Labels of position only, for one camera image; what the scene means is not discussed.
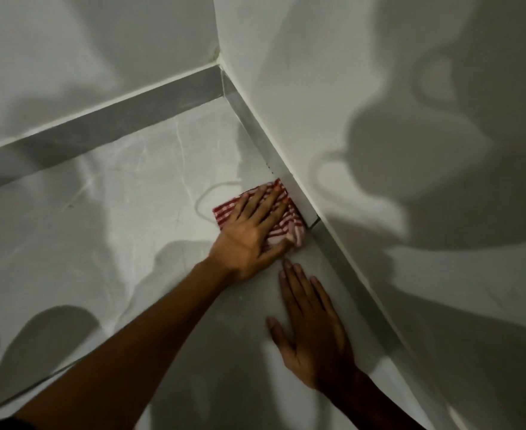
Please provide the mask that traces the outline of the person's right forearm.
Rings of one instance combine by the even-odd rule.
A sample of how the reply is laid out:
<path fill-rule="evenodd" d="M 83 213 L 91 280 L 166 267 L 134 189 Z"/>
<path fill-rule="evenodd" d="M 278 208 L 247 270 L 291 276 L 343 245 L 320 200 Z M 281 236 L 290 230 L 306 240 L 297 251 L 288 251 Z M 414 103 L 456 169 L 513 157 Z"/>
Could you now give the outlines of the person's right forearm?
<path fill-rule="evenodd" d="M 358 430 L 425 430 L 356 366 L 318 376 L 317 389 Z"/>

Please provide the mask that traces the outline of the grey baseboard strip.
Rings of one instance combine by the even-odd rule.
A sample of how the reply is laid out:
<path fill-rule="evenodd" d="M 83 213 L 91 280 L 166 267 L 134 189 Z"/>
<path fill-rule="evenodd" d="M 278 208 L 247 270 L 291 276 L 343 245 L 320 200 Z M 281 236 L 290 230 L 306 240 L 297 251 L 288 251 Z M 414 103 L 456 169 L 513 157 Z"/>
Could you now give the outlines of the grey baseboard strip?
<path fill-rule="evenodd" d="M 210 66 L 0 147 L 0 187 L 166 121 L 224 95 Z"/>
<path fill-rule="evenodd" d="M 349 333 L 359 368 L 373 376 L 381 390 L 427 430 L 468 430 L 436 383 L 403 345 L 230 75 L 223 67 L 220 70 L 223 95 L 241 127 L 273 179 L 279 178 L 286 185 L 288 194 L 295 196 L 295 205 L 307 227 L 305 246 L 296 251 L 295 260 L 323 282 Z"/>

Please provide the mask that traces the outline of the person's left forearm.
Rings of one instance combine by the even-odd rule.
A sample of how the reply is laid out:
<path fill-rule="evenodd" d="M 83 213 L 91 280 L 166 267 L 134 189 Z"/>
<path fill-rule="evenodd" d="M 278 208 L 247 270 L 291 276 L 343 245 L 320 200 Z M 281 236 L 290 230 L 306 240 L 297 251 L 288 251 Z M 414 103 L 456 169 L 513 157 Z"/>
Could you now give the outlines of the person's left forearm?
<path fill-rule="evenodd" d="M 132 430 L 195 325 L 240 268 L 209 256 L 5 420 L 7 430 Z"/>

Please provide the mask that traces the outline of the red white striped cloth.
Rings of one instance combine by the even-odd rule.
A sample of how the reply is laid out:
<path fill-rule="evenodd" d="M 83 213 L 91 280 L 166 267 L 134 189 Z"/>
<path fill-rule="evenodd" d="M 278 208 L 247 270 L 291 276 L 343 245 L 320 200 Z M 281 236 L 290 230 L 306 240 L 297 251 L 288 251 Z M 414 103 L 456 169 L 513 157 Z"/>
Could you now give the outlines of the red white striped cloth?
<path fill-rule="evenodd" d="M 276 188 L 280 188 L 280 195 L 276 199 L 271 211 L 274 211 L 283 204 L 283 200 L 287 199 L 287 207 L 284 211 L 281 220 L 272 228 L 267 235 L 265 242 L 262 245 L 262 252 L 269 251 L 272 247 L 281 243 L 287 237 L 290 237 L 293 241 L 293 245 L 299 248 L 303 245 L 306 233 L 306 225 L 295 206 L 291 196 L 289 195 L 286 187 L 280 179 L 267 182 L 263 184 L 266 187 L 265 195 L 260 199 L 260 203 L 264 202 L 268 195 Z M 216 224 L 222 229 L 225 223 L 228 221 L 229 216 L 235 209 L 236 204 L 239 202 L 241 197 L 246 195 L 252 196 L 258 191 L 258 187 L 251 188 L 244 193 L 231 198 L 230 200 L 223 202 L 222 204 L 212 209 L 212 214 L 216 220 Z"/>

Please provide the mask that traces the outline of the person's left hand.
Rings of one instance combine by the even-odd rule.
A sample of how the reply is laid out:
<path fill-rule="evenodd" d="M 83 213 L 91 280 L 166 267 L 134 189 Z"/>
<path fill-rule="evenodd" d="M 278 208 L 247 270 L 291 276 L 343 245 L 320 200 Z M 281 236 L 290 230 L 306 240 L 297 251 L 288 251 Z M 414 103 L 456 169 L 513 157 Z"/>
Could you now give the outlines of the person's left hand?
<path fill-rule="evenodd" d="M 209 274 L 222 279 L 228 287 L 236 282 L 250 279 L 271 264 L 263 264 L 262 245 L 272 229 L 256 229 L 252 225 L 252 213 L 265 195 L 266 187 L 260 186 L 249 198 L 241 216 L 220 230 L 206 259 Z M 283 200 L 282 216 L 288 200 Z"/>

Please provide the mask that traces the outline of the person's right hand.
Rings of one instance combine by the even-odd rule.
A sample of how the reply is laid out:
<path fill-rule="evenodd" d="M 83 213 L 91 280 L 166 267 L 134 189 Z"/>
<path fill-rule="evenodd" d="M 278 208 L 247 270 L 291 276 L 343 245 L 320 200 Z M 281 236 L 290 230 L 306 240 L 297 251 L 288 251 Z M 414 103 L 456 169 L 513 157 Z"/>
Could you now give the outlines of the person's right hand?
<path fill-rule="evenodd" d="M 288 315 L 293 332 L 292 338 L 288 339 L 295 347 L 295 356 L 281 357 L 286 368 L 302 383 L 318 390 L 318 376 L 335 371 L 339 366 L 357 367 L 357 365 L 340 318 L 338 317 L 338 323 L 333 323 L 321 306 L 310 282 L 311 276 L 306 275 L 300 264 L 293 266 L 303 282 L 310 310 L 303 320 L 291 320 Z M 282 270 L 279 274 L 279 283 L 282 296 Z"/>

